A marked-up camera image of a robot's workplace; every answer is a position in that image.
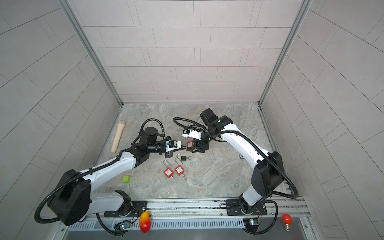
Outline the small black padlock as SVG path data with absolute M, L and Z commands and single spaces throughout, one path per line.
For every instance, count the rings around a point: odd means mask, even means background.
M 190 157 L 190 156 L 185 156 L 185 155 L 178 154 L 178 155 L 177 155 L 177 159 L 179 159 L 181 162 L 185 162 L 185 161 L 187 161 L 187 160 L 191 160 L 191 157 Z

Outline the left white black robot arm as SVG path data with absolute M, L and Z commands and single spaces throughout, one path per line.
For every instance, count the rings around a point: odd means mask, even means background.
M 56 188 L 38 205 L 35 221 L 39 224 L 61 221 L 70 226 L 88 215 L 101 212 L 128 215 L 133 207 L 132 199 L 124 191 L 116 190 L 111 194 L 96 194 L 94 191 L 117 175 L 138 167 L 151 154 L 164 154 L 170 158 L 174 152 L 186 149 L 180 141 L 166 135 L 163 125 L 160 126 L 161 133 L 157 128 L 146 127 L 150 121 L 159 122 L 157 119 L 144 121 L 131 146 L 121 150 L 115 158 L 80 172 L 74 169 L 65 172 Z

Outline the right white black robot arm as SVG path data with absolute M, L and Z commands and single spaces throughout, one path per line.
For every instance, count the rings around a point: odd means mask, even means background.
M 259 147 L 254 141 L 242 133 L 227 116 L 218 117 L 211 109 L 200 114 L 203 124 L 174 117 L 173 122 L 182 127 L 185 137 L 193 138 L 193 147 L 188 148 L 191 153 L 204 153 L 209 149 L 210 142 L 227 142 L 250 164 L 253 169 L 251 185 L 244 191 L 236 205 L 226 204 L 226 208 L 240 209 L 243 214 L 262 215 L 260 207 L 266 203 L 275 206 L 272 223 L 263 230 L 259 230 L 259 219 L 247 219 L 244 232 L 251 235 L 262 235 L 269 232 L 278 219 L 278 204 L 270 200 L 272 195 L 287 199 L 296 199 L 298 189 L 284 170 L 282 156 L 274 151 L 269 152 Z

